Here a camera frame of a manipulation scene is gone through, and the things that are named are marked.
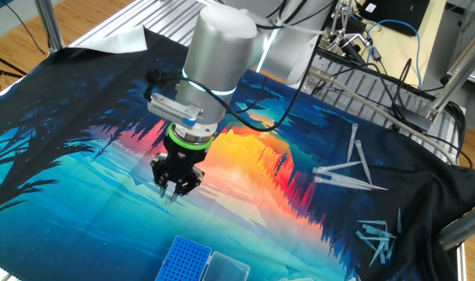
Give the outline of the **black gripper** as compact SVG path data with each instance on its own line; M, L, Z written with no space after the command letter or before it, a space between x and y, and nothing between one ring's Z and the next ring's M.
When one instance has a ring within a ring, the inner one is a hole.
M205 156L205 149L189 149L177 144L171 138L163 141L167 154L158 153L150 162L155 185L159 188L159 196L164 197L168 181L176 184L170 198L175 202L199 187L205 173L195 164Z

